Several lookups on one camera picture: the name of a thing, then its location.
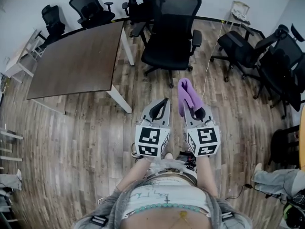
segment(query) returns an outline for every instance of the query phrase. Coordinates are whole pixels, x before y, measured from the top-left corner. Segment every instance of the purple towel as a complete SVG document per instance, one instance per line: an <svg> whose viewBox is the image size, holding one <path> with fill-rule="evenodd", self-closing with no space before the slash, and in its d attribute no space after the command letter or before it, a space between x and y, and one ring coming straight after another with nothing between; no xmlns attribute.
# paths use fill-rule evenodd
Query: purple towel
<svg viewBox="0 0 305 229"><path fill-rule="evenodd" d="M200 96L198 96L197 92L193 89L192 83L187 78L182 78L178 83L178 105L181 117L184 117L184 100L194 111L203 108L203 102Z"/></svg>

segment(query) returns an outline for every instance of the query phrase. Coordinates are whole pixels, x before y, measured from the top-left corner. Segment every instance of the white cable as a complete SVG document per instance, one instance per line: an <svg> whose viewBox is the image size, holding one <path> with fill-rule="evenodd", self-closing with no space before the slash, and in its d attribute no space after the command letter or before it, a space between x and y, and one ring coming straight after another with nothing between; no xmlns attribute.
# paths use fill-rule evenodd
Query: white cable
<svg viewBox="0 0 305 229"><path fill-rule="evenodd" d="M219 35L218 35L218 38L217 38L217 40L216 40L216 44L215 44L215 46L214 46L214 48L213 48L213 51L212 51L211 56L213 55L213 52L214 52L214 50L215 50L215 47L217 46L217 41L218 41L218 39L220 38L221 30L222 30L222 28L223 28L223 24L224 24L224 22L221 23ZM201 96L201 100L202 100L203 95L204 95L204 93L205 93L206 75L207 75L207 72L208 72L208 69L209 69L210 60L211 60L211 57L210 57L209 62L208 62L208 67L206 67L206 70L205 70L205 80L204 80L203 94L202 94L202 96Z"/></svg>

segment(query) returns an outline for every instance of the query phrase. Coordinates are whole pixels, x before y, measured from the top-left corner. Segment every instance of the table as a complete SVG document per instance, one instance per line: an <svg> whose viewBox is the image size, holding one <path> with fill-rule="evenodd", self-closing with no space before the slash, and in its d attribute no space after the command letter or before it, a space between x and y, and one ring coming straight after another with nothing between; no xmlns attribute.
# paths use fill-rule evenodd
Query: table
<svg viewBox="0 0 305 229"><path fill-rule="evenodd" d="M18 81L19 83L22 83L22 81L20 79L18 79L17 77L14 77L14 75L21 70L23 70L29 76L33 77L33 75L34 75L33 72L31 72L24 65L22 65L20 63L20 59L24 55L28 54L35 61L37 61L36 58L31 54L31 52L33 50L36 51L35 49L38 46L39 42L42 43L41 39L37 37L39 33L40 32L38 30L35 30L33 32L33 34L29 37L29 39L21 45L21 47L14 53L13 57L8 61L7 65L6 65L5 72L4 72L4 74L7 77L9 77L9 78L12 77L13 79Z"/></svg>
<svg viewBox="0 0 305 229"><path fill-rule="evenodd" d="M288 134L299 131L299 141L288 141ZM288 152L291 147L299 146L299 150ZM300 125L290 127L285 130L277 130L271 139L271 161L276 163L289 163L297 165L302 171L305 171L305 107L302 109Z"/></svg>
<svg viewBox="0 0 305 229"><path fill-rule="evenodd" d="M49 45L38 62L27 99L58 113L66 112L40 98L106 91L127 113L131 107L112 85L120 39L134 65L123 21L102 25Z"/></svg>

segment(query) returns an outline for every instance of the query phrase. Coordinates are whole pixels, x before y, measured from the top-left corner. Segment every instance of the brown tabletop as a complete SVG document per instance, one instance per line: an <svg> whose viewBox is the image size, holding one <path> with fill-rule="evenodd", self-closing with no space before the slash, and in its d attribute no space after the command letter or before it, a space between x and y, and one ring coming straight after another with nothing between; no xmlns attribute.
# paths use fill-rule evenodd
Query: brown tabletop
<svg viewBox="0 0 305 229"><path fill-rule="evenodd" d="M123 21L95 27L49 45L27 99L109 91Z"/></svg>

